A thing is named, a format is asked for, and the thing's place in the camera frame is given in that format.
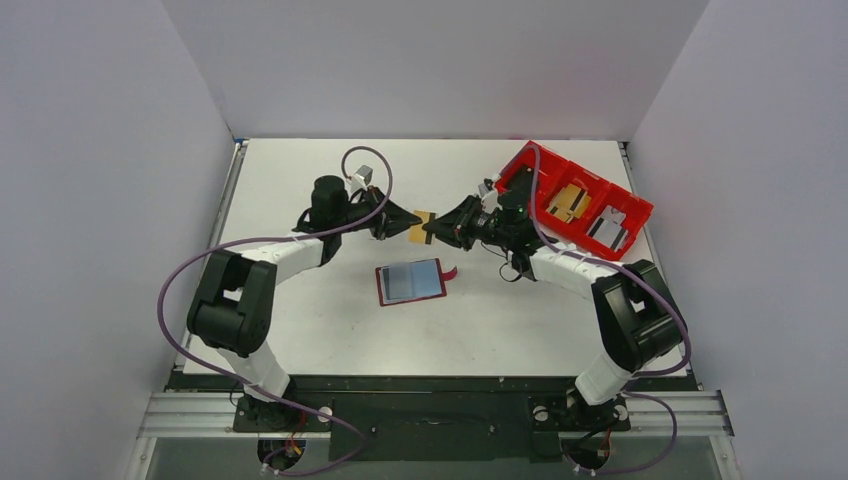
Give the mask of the red leather card holder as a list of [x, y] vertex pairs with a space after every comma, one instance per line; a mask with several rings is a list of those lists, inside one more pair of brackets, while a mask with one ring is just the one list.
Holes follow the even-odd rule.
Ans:
[[438, 258], [399, 262], [375, 269], [381, 307], [445, 297], [447, 283], [458, 276], [456, 266], [442, 268]]

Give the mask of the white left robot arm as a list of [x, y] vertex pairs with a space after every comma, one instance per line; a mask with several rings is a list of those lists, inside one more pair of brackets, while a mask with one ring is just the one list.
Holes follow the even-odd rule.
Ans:
[[385, 240], [422, 222], [377, 187], [350, 194], [342, 178], [322, 176], [314, 183], [311, 205], [298, 219], [293, 240], [261, 243], [244, 252], [217, 250], [209, 256], [189, 308], [188, 330], [219, 352], [242, 378], [249, 396], [261, 402], [283, 398], [291, 378], [267, 342], [277, 286], [328, 264], [347, 232], [368, 230]]

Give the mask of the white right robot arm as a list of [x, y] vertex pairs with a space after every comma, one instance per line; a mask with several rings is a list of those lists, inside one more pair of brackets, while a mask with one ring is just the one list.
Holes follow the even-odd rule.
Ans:
[[482, 243], [499, 248], [519, 278], [560, 286], [591, 301], [603, 349], [579, 374], [567, 397], [580, 406], [614, 399], [655, 359], [685, 340], [685, 325], [656, 265], [622, 264], [579, 254], [542, 233], [532, 212], [532, 173], [521, 173], [487, 212], [479, 195], [425, 222], [437, 240], [465, 251]]

